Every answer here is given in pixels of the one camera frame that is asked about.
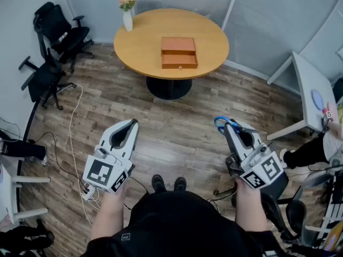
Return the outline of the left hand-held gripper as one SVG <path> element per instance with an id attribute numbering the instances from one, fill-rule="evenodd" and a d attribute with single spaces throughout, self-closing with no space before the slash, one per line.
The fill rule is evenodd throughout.
<path id="1" fill-rule="evenodd" d="M 107 128 L 100 145 L 86 161 L 83 180 L 92 186 L 116 194 L 131 176 L 135 166 L 129 158 L 135 149 L 139 131 L 138 121 L 124 120 Z M 123 147 L 123 151 L 109 151 L 105 147 Z"/>

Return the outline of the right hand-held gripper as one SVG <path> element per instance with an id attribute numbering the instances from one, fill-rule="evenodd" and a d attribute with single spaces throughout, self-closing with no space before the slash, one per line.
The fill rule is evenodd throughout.
<path id="1" fill-rule="evenodd" d="M 288 177 L 276 154 L 274 143 L 262 143 L 260 132 L 251 125 L 234 120 L 237 126 L 225 124 L 225 137 L 231 152 L 226 159 L 229 174 L 241 178 L 253 190 L 274 198 L 282 195 Z"/>

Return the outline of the blue-handled scissors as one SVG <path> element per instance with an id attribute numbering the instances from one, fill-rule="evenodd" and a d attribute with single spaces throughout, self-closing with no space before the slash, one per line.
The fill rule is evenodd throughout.
<path id="1" fill-rule="evenodd" d="M 238 124 L 237 122 L 233 121 L 232 119 L 229 119 L 225 116 L 216 117 L 214 119 L 214 124 L 217 127 L 219 133 L 221 133 L 222 135 L 225 134 L 224 128 L 225 128 L 226 124 L 229 124 L 237 133 L 252 132 L 252 133 L 258 133 L 258 134 L 266 134 L 265 131 L 260 131 L 260 130 L 255 130 L 253 128 L 244 127 L 244 126 Z"/>

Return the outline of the orange wooden drawer box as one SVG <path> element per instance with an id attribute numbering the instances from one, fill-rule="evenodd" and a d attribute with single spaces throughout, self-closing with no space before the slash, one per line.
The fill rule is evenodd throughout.
<path id="1" fill-rule="evenodd" d="M 162 69 L 196 69 L 198 60 L 194 38 L 163 37 L 161 66 Z"/>

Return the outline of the person's right forearm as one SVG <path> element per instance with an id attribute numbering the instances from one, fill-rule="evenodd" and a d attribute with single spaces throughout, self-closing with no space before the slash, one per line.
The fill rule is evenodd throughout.
<path id="1" fill-rule="evenodd" d="M 235 222 L 245 231 L 267 231 L 267 218 L 263 210 L 260 191 L 253 190 L 241 178 L 237 183 Z"/>

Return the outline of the person's left forearm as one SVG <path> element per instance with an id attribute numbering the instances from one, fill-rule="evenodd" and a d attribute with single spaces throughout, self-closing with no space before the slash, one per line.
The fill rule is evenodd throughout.
<path id="1" fill-rule="evenodd" d="M 123 229 L 126 185 L 116 194 L 106 192 L 92 225 L 91 240 L 111 237 Z"/>

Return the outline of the person's black left shoe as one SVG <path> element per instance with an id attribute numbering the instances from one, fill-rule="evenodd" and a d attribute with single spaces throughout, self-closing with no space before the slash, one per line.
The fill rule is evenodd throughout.
<path id="1" fill-rule="evenodd" d="M 156 174 L 152 177 L 152 187 L 155 193 L 163 193 L 167 191 L 164 180 L 159 174 Z"/>

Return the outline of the white power strip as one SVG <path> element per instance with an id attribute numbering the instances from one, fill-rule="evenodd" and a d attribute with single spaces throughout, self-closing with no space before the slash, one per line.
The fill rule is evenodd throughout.
<path id="1" fill-rule="evenodd" d="M 86 182 L 81 186 L 81 196 L 86 201 L 97 201 L 99 199 L 100 193 L 97 187 Z"/>

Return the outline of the person's black right shoe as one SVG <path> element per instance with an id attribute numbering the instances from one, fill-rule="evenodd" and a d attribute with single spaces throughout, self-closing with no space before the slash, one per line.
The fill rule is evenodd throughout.
<path id="1" fill-rule="evenodd" d="M 187 181 L 183 177 L 178 177 L 174 182 L 174 191 L 185 191 L 187 189 Z"/>

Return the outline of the light blue round disc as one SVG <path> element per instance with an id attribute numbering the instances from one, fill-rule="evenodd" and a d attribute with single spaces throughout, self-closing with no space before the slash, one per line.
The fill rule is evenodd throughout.
<path id="1" fill-rule="evenodd" d="M 313 100 L 315 107 L 318 110 L 323 111 L 324 110 L 324 101 L 323 101 L 323 98 L 322 98 L 321 94 L 319 93 L 319 91 L 316 89 L 312 89 L 311 90 L 311 97 L 312 97 L 312 100 Z"/>

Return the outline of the white desk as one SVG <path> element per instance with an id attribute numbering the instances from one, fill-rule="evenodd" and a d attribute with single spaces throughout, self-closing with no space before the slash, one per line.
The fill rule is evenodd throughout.
<path id="1" fill-rule="evenodd" d="M 23 219 L 42 215 L 48 212 L 47 208 L 33 209 L 29 211 L 18 211 L 17 189 L 22 188 L 24 183 L 49 183 L 48 177 L 31 177 L 10 174 L 10 161 L 0 157 L 0 202 L 6 209 L 12 224 Z"/>
<path id="2" fill-rule="evenodd" d="M 322 109 L 318 109 L 315 106 L 311 94 L 312 90 L 317 90 L 320 93 L 325 107 L 327 107 L 329 103 L 335 105 L 335 98 L 329 80 L 295 52 L 292 52 L 292 55 L 267 80 L 267 84 L 270 85 L 279 78 L 290 64 L 294 65 L 296 73 L 296 81 L 299 86 L 302 101 L 303 119 L 289 127 L 267 135 L 266 138 L 269 141 L 283 137 L 305 127 L 308 127 L 315 132 L 321 132 L 323 130 L 322 118 L 324 115 Z"/>

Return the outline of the black office chair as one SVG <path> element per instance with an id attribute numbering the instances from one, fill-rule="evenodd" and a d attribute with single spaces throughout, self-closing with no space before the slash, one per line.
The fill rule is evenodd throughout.
<path id="1" fill-rule="evenodd" d="M 67 21 L 59 4 L 46 2 L 34 13 L 33 26 L 38 36 L 49 41 L 50 47 L 60 55 L 59 62 L 65 64 L 68 60 L 72 60 L 70 71 L 74 72 L 78 54 L 89 55 L 94 58 L 94 54 L 85 50 L 89 45 L 93 45 L 92 39 L 86 40 L 90 28 L 81 25 L 81 20 L 84 16 L 77 16 L 73 21 L 77 23 L 76 27 Z M 58 43 L 58 38 L 68 33 L 66 38 Z"/>
<path id="2" fill-rule="evenodd" d="M 32 102 L 40 101 L 45 95 L 42 103 L 42 107 L 45 109 L 47 108 L 46 103 L 48 99 L 52 96 L 58 110 L 63 110 L 63 106 L 58 103 L 58 89 L 68 88 L 70 86 L 76 88 L 77 85 L 72 82 L 59 83 L 66 73 L 62 70 L 61 64 L 51 54 L 50 48 L 47 48 L 45 62 L 40 67 L 37 67 L 29 60 L 30 56 L 26 57 L 18 67 L 18 70 L 21 70 L 24 66 L 33 70 L 33 73 L 21 86 L 21 90 L 28 88 Z"/>

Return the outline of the person's black clothing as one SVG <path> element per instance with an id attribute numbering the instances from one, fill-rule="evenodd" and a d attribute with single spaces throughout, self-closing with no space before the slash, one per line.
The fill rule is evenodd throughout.
<path id="1" fill-rule="evenodd" d="M 245 231 L 189 191 L 147 194 L 127 227 L 81 257 L 287 257 L 271 231 Z"/>

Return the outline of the white ceramic vase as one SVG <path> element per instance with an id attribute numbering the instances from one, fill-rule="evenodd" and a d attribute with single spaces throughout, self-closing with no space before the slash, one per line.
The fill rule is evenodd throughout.
<path id="1" fill-rule="evenodd" d="M 130 32 L 133 30 L 133 21 L 132 21 L 132 15 L 131 15 L 130 10 L 123 12 L 123 23 L 127 32 Z"/>

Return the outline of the black table pedestal base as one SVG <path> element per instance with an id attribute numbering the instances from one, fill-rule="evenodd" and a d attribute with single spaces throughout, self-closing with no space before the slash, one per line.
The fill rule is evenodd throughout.
<path id="1" fill-rule="evenodd" d="M 168 80 L 146 77 L 146 84 L 155 97 L 163 100 L 177 100 L 190 91 L 192 79 Z"/>

